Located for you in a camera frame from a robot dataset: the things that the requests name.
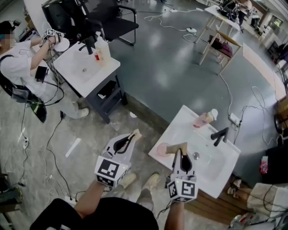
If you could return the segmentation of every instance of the phone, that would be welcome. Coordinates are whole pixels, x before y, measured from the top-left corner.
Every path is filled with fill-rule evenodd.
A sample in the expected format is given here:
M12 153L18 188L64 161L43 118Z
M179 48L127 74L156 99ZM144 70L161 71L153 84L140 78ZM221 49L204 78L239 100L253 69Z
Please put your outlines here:
M38 66L37 71L36 71L36 75L35 75L35 79L36 81L40 81L43 83L45 77L46 77L46 73L47 73L48 68L47 67L43 67L43 66Z

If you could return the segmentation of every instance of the soap bottle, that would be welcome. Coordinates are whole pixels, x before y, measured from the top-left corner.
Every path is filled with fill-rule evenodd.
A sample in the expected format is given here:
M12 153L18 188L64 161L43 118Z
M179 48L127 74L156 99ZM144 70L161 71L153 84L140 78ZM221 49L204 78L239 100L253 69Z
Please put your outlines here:
M218 111L216 109L212 109L210 112L208 113L203 113L202 115L200 115L195 121L193 126L195 128L200 128L214 120L217 120L217 116L218 116Z
M96 51L94 53L94 56L96 58L96 61L99 62L100 66L105 66L108 62L111 60L109 45L104 39L100 36L101 32L96 32L96 35L98 36L97 41L95 42L95 48Z

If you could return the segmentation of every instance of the gray floor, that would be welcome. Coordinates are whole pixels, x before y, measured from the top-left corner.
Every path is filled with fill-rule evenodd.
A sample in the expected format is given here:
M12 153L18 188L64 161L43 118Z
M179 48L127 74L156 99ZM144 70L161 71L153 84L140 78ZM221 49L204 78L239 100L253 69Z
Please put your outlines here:
M204 9L206 6L195 0L170 0L170 4L178 10L186 11L196 7ZM127 4L137 11L169 10L160 1L131 0ZM228 120L228 105L230 103L227 88L222 79L217 75L221 66L216 62L216 56L209 54L201 66L198 65L205 43L197 44L185 41L182 36L186 32L176 31L172 28L162 28L159 20L151 22L144 17L159 15L155 13L138 13L137 44L135 47L127 46L121 41L110 43L112 56L121 62L118 75L124 83L125 90L137 100L145 104L152 111L171 122L182 105L188 106L197 114L208 112L212 108L219 111L217 121L212 125L221 130L231 127ZM174 26L178 29L186 27L195 28L198 32L203 29L210 15L206 12L194 11L190 13L166 13L162 17L164 26ZM133 20L133 15L124 15L123 18ZM227 26L221 28L227 32ZM242 34L233 32L233 38L239 43L246 43L269 66L274 68L271 60L266 55L266 50L247 31ZM132 33L126 36L132 39ZM259 106L252 91L252 86L257 86L263 94L265 105L269 113L265 112L264 139L268 142L276 132L273 125L275 104L274 89L239 52L231 64L223 72L233 95L233 104L230 111L239 118L241 110L246 105ZM259 174L260 158L267 148L275 145L271 141L267 146L262 140L262 111L248 108L245 111L241 131L239 132L236 146L241 150L241 155L234 169L234 173L253 186L261 180ZM229 139L234 140L236 132L230 129Z
M66 84L64 84L63 89L70 94L71 98L77 99ZM23 161L26 157L21 135L24 104L14 102L3 90L0 90L0 105L2 108L0 110L1 170L9 174L9 180L11 184L14 184L23 174ZM23 203L20 211L9 213L17 230L28 230L30 224L48 203L57 197L64 198L64 195L68 193L65 182L55 167L53 155L46 150L47 141L60 121L60 115L52 106L48 107L47 111L47 121L44 124L36 118L30 108L27 108L25 112L24 135L30 139L30 145L27 150L28 159L25 162L25 175L21 182L26 186L21 187ZM73 120L66 117L51 139L49 146L56 154L58 168L69 184L72 197L75 197L76 192L86 190L93 181L97 157L110 138L119 134L130 133L139 128L143 136L136 143L131 159L131 171L135 172L138 178L127 188L127 193L130 195L131 201L136 201L141 187L148 177L153 172L159 172L161 181L152 190L155 213L158 213L169 202L169 194L164 189L164 184L166 176L171 172L147 156L147 153L156 143L160 134L138 118L131 118L129 111L124 107L114 111L110 118L111 123L105 124L100 116L93 111L83 119ZM81 141L66 158L65 154L76 138L80 138ZM160 216L159 229L164 228L167 214L166 212ZM185 229L199 228L226 229L224 225L206 220L185 210Z

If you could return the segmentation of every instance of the white table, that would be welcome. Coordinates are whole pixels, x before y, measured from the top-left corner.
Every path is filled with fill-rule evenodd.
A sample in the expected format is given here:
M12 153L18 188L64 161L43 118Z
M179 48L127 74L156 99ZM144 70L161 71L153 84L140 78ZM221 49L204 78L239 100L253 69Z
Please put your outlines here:
M224 17L223 15L221 15L217 9L219 8L219 6L217 5L213 5L211 7L208 7L205 9L206 12L212 14L211 18L208 20L207 24L205 25L205 27L203 28L200 36L197 38L196 42L197 43L201 36L204 34L204 32L206 30L212 30L214 31L211 26L213 25L213 23L215 22L216 19L220 20L220 25L219 25L219 29L221 28L221 26L223 25L223 23L227 23L229 25L228 27L228 31L227 31L227 36L230 36L233 28L235 28L237 31L240 31L240 26L237 22L233 22L231 20L229 20L228 18Z
M73 45L54 61L54 66L72 90L79 97L84 97L104 121L109 123L108 116L114 107L120 101L127 103L123 85L116 75L120 62L111 58L109 63L101 67L86 48L79 51L83 45ZM109 97L101 99L98 96L99 91L111 80L116 81L114 90Z

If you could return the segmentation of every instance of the pink bottle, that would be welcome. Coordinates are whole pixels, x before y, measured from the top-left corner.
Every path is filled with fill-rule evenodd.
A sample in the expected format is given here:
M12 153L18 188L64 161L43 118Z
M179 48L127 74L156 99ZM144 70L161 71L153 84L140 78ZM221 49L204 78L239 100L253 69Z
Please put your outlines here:
M216 109L212 109L210 112L208 113L203 113L202 115L200 115L195 121L193 126L195 128L200 128L214 120L217 120L217 116L218 116L218 111Z

